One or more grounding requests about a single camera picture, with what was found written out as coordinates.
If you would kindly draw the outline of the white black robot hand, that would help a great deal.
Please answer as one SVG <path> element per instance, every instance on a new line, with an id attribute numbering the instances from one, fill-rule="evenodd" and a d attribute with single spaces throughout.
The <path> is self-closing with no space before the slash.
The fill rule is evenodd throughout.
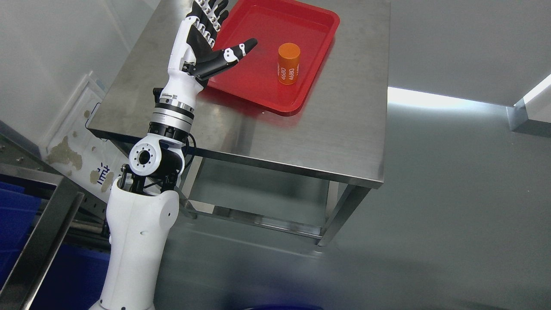
<path id="1" fill-rule="evenodd" d="M 255 38 L 215 50 L 214 45 L 228 18 L 227 0 L 193 0 L 180 23 L 171 50 L 163 89 L 155 88 L 157 103 L 193 106 L 209 78 L 236 66 L 257 45 Z"/>

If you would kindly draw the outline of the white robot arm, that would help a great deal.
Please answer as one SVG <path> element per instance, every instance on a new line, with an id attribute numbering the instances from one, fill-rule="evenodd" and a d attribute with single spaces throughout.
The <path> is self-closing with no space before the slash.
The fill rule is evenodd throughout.
<path id="1" fill-rule="evenodd" d="M 153 310 L 161 258 L 179 214 L 194 107 L 153 90 L 149 130 L 114 179 L 106 208 L 111 245 L 102 293 L 92 310 Z"/>

